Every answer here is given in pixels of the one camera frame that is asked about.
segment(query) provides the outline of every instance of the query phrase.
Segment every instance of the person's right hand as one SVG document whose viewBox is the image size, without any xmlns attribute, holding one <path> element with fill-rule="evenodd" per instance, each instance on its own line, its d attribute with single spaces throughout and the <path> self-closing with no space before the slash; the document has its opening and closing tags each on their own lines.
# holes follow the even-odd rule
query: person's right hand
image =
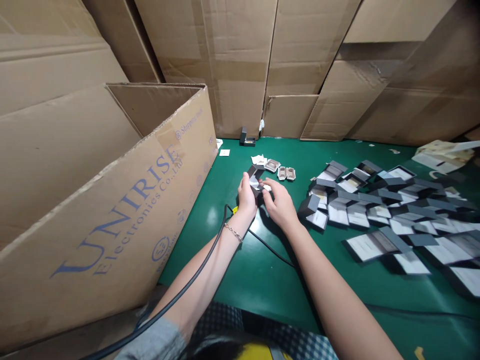
<svg viewBox="0 0 480 360">
<path fill-rule="evenodd" d="M 263 200 L 265 201 L 266 211 L 273 219 L 273 221 L 281 227 L 283 232 L 286 232 L 288 228 L 300 224 L 297 216 L 297 210 L 295 210 L 294 203 L 290 197 L 287 189 L 280 183 L 266 178 L 266 180 L 260 180 L 261 185 L 265 184 L 271 187 L 275 201 L 272 200 L 272 196 L 267 190 L 263 190 Z"/>
</svg>

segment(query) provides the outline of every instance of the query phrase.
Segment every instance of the dark hair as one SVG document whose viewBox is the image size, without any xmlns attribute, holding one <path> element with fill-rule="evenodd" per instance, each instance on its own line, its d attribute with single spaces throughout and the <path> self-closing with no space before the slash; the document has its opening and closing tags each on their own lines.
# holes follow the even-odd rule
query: dark hair
<svg viewBox="0 0 480 360">
<path fill-rule="evenodd" d="M 192 340 L 178 356 L 178 360 L 235 360 L 251 341 L 225 335 L 211 334 L 200 340 Z"/>
</svg>

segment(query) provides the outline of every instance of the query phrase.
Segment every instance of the silver chain bracelet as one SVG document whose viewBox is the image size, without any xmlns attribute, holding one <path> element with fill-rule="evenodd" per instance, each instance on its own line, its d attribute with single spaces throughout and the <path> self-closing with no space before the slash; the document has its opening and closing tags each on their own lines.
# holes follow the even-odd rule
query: silver chain bracelet
<svg viewBox="0 0 480 360">
<path fill-rule="evenodd" d="M 230 225 L 228 225 L 227 223 L 225 223 L 225 227 L 230 230 L 233 235 L 235 235 L 237 238 L 238 238 L 238 241 L 240 241 L 240 244 L 244 242 L 244 240 L 242 239 L 242 237 L 240 236 L 240 234 L 238 232 L 236 232 L 235 230 L 232 229 L 232 227 Z"/>
</svg>

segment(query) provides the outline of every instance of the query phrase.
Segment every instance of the open cardboard box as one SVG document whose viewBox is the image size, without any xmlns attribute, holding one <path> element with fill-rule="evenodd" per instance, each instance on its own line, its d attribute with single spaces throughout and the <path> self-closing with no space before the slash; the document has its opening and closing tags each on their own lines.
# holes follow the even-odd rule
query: open cardboard box
<svg viewBox="0 0 480 360">
<path fill-rule="evenodd" d="M 6 352 L 143 305 L 218 153 L 201 84 L 98 85 L 2 116 L 0 141 Z"/>
</svg>

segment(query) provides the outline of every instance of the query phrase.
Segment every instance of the black cord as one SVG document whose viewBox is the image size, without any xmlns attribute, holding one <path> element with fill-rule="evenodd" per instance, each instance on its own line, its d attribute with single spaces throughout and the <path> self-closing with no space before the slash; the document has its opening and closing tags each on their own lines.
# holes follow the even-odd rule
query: black cord
<svg viewBox="0 0 480 360">
<path fill-rule="evenodd" d="M 191 279 L 186 283 L 186 285 L 178 292 L 175 297 L 170 300 L 170 302 L 165 305 L 165 307 L 160 310 L 154 317 L 152 317 L 150 320 L 148 320 L 142 327 L 137 329 L 136 331 L 132 332 L 130 335 L 125 336 L 124 338 L 114 342 L 113 344 L 97 351 L 94 352 L 90 355 L 87 355 L 85 357 L 82 357 L 80 360 L 100 360 L 103 359 L 104 357 L 110 355 L 111 353 L 117 351 L 118 349 L 123 348 L 125 345 L 136 339 L 139 335 L 143 334 L 149 327 L 151 327 L 158 319 L 160 319 L 177 301 L 180 299 L 180 297 L 185 294 L 185 292 L 189 289 L 190 285 L 198 278 L 200 275 L 200 272 L 204 269 L 205 265 L 210 259 L 210 256 L 214 252 L 215 246 L 217 246 L 217 243 L 219 242 L 220 235 L 222 234 L 222 230 L 224 228 L 224 224 L 227 220 L 227 207 L 230 208 L 227 204 L 225 204 L 225 207 L 223 208 L 223 220 L 220 225 L 220 229 L 218 230 L 218 234 L 216 235 L 215 241 L 213 242 L 213 245 L 210 248 L 210 251 L 205 257 L 205 260 L 201 263 L 200 267 L 198 270 L 195 272 L 195 274 L 191 277 Z"/>
<path fill-rule="evenodd" d="M 234 211 L 230 206 L 227 205 L 227 207 L 230 209 L 230 211 L 233 213 Z M 254 237 L 256 237 L 263 245 L 266 246 L 268 250 L 270 250 L 277 258 L 282 260 L 285 264 L 290 265 L 292 268 L 295 268 L 295 266 L 288 261 L 286 258 L 284 258 L 282 255 L 280 255 L 278 252 L 276 252 L 270 245 L 268 245 L 265 240 L 263 240 L 260 236 L 258 236 L 256 233 L 254 233 L 252 230 L 248 229 L 248 232 L 252 234 Z"/>
</svg>

